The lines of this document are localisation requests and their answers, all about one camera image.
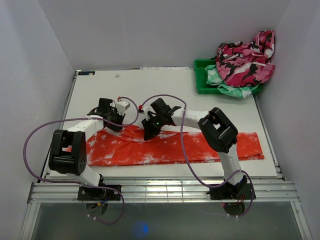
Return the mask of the orange white tie-dye trousers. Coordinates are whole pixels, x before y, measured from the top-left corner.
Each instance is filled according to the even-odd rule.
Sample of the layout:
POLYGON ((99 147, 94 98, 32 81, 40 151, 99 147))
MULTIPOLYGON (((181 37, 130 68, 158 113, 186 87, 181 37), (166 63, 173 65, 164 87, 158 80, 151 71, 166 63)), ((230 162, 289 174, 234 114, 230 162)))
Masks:
POLYGON ((163 130, 145 141, 144 130, 136 125, 120 132, 104 129, 86 143, 87 164, 94 167, 123 167, 219 162, 200 132, 163 130))

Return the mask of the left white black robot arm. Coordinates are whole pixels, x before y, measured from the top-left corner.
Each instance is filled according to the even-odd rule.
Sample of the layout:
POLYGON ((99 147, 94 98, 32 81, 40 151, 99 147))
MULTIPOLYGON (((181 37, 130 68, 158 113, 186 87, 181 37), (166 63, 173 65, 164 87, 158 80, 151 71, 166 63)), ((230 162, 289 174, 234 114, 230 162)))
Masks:
POLYGON ((103 177, 87 164, 86 142, 104 128, 114 132, 122 130, 123 120, 130 103, 100 98, 85 120, 73 127, 54 131, 48 166, 52 171, 68 175, 81 184, 90 185, 88 193, 100 200, 106 195, 103 177))

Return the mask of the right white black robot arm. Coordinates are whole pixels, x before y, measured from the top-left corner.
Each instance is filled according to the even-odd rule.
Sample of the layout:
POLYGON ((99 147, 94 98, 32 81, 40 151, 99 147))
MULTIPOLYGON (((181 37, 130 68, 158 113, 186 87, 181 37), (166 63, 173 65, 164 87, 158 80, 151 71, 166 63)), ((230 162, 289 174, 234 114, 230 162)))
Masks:
POLYGON ((244 199, 251 191, 248 177, 241 169, 237 154, 238 130, 223 111, 214 107, 209 111, 188 110, 186 107, 170 107, 162 98, 150 106, 140 105, 144 139, 156 137, 164 126, 191 127, 201 131, 208 146, 217 152, 222 164, 224 181, 220 184, 204 183, 213 200, 244 199))

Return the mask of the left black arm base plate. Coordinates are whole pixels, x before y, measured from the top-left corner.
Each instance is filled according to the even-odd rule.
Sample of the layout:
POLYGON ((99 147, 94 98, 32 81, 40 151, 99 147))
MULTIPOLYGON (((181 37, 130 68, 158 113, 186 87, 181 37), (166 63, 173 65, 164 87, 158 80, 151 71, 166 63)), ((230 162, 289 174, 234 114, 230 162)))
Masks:
POLYGON ((120 194, 117 192, 117 190, 119 192, 122 191, 121 185, 106 185, 106 187, 112 188, 113 190, 80 186, 78 189, 77 200, 102 202, 104 200, 119 201, 121 199, 120 194))

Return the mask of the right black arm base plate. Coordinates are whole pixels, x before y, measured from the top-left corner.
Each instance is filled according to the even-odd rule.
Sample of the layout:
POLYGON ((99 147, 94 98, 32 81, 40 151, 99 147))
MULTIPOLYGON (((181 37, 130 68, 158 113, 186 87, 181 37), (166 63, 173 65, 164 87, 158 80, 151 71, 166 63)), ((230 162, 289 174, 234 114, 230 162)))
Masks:
POLYGON ((217 188, 210 188, 206 193, 211 200, 250 200, 252 198, 252 185, 246 183, 240 190, 230 184, 217 188))

